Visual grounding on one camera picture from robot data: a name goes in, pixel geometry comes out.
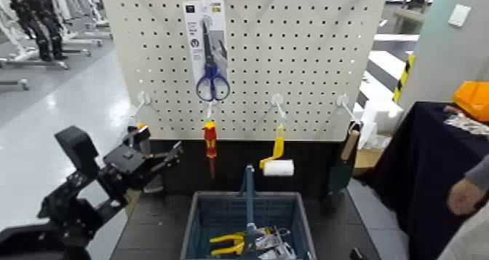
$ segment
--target light switch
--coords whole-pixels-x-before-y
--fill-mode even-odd
[[[471,7],[468,6],[460,4],[455,5],[455,9],[450,16],[448,23],[458,27],[462,27],[462,25],[465,23],[465,19],[467,19],[467,15],[469,15],[470,9]]]

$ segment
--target person's hand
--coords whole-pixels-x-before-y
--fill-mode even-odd
[[[448,207],[457,216],[475,212],[475,205],[484,197],[485,192],[478,186],[462,179],[453,185],[448,195]]]

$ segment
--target person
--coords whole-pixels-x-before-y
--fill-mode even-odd
[[[469,215],[489,190],[489,154],[453,185],[448,207],[457,216]],[[489,204],[467,219],[438,260],[489,260]]]

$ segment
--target orange object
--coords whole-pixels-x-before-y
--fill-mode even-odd
[[[204,139],[207,149],[205,154],[209,158],[210,177],[212,179],[215,178],[215,157],[218,155],[218,151],[215,148],[215,140],[217,138],[214,122],[206,122],[204,125]]]
[[[481,122],[489,122],[489,82],[464,82],[453,102]]]

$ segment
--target pegboard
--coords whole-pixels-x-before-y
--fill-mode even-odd
[[[105,0],[131,101],[153,138],[202,139],[207,103],[195,93],[183,1]],[[224,0],[231,94],[212,111],[219,139],[342,141],[384,0]],[[348,107],[353,108],[354,101]]]

